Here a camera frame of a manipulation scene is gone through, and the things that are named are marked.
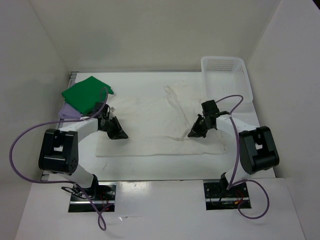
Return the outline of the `white t shirt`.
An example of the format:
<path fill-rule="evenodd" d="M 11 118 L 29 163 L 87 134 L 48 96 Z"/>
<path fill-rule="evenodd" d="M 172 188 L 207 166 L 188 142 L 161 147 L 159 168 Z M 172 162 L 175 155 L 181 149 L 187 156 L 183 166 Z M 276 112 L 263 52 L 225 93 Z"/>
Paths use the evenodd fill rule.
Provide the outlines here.
<path fill-rule="evenodd" d="M 110 139 L 99 133 L 96 157 L 142 157 L 156 155 L 220 155 L 226 142 L 217 130 L 206 137 L 188 134 L 198 114 L 204 94 L 180 81 L 163 88 L 164 96 L 110 96 L 108 104 L 117 117 L 127 139 Z"/>

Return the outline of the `green t shirt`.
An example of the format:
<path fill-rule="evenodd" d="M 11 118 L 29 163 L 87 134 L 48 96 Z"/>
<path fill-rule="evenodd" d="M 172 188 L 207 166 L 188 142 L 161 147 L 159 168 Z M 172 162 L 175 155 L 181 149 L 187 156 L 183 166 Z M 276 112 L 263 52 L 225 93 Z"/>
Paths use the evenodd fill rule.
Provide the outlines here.
<path fill-rule="evenodd" d="M 90 76 L 63 91 L 62 96 L 67 104 L 82 115 L 87 115 L 94 109 L 97 102 L 103 102 L 106 99 L 105 88 L 109 95 L 114 94 L 108 84 Z"/>

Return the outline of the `purple t shirt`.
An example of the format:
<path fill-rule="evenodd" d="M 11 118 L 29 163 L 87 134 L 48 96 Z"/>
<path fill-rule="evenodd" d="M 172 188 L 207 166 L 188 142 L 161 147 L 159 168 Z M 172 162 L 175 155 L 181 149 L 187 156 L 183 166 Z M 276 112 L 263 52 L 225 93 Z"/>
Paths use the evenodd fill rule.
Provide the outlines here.
<path fill-rule="evenodd" d="M 70 106 L 68 103 L 64 103 L 61 110 L 58 112 L 58 117 L 63 120 L 80 119 L 83 115 Z"/>

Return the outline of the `white plastic basket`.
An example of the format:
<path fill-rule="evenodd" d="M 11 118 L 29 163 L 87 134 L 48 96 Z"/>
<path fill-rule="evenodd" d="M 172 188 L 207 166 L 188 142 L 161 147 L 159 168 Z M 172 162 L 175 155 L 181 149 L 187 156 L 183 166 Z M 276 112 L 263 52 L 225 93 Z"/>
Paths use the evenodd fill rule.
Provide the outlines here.
<path fill-rule="evenodd" d="M 253 101 L 253 93 L 245 62 L 239 57 L 204 56 L 201 76 L 205 97 L 209 100 L 230 95 L 243 96 L 244 103 Z"/>

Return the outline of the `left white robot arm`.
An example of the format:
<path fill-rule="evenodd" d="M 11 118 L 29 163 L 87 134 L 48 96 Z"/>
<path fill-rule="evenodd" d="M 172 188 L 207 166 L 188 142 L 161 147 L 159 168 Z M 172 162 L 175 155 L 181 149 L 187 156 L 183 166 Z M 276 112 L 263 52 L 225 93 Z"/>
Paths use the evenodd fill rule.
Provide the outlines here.
<path fill-rule="evenodd" d="M 39 168 L 61 175 L 74 186 L 80 185 L 87 199 L 96 199 L 104 190 L 99 186 L 98 177 L 79 164 L 79 142 L 98 131 L 105 132 L 111 140 L 129 138 L 117 117 L 109 113 L 90 119 L 83 118 L 60 129 L 50 128 L 44 133 Z"/>

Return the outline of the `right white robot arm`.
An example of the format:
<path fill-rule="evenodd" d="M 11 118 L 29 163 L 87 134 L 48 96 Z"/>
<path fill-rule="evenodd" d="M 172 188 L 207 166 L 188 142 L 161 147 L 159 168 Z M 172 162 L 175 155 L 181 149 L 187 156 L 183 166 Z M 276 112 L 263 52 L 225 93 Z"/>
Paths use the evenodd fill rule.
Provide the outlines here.
<path fill-rule="evenodd" d="M 234 167 L 220 178 L 219 191 L 223 196 L 232 196 L 237 191 L 237 185 L 249 176 L 279 165 L 280 157 L 269 127 L 250 125 L 222 111 L 207 116 L 199 114 L 187 136 L 205 138 L 207 132 L 213 129 L 235 138 Z"/>

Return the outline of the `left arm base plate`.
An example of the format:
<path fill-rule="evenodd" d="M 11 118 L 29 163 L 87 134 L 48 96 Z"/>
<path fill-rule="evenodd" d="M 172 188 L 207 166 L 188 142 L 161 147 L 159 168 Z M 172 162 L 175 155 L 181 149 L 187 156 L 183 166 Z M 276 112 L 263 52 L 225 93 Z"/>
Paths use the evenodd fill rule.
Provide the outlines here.
<path fill-rule="evenodd" d="M 99 186 L 102 192 L 97 196 L 90 196 L 95 207 L 101 212 L 114 212 L 116 199 L 116 182 L 100 182 Z M 62 187 L 62 189 L 71 194 L 68 212 L 69 213 L 93 213 L 95 209 L 90 201 L 77 187 Z"/>

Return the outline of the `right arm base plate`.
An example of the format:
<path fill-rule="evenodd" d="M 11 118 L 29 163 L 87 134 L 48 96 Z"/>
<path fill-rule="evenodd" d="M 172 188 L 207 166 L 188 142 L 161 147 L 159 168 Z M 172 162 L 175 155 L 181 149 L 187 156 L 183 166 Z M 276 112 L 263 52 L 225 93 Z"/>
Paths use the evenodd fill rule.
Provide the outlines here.
<path fill-rule="evenodd" d="M 204 181 L 204 196 L 206 210 L 251 209 L 251 202 L 246 183 L 241 183 L 226 190 L 218 179 Z"/>

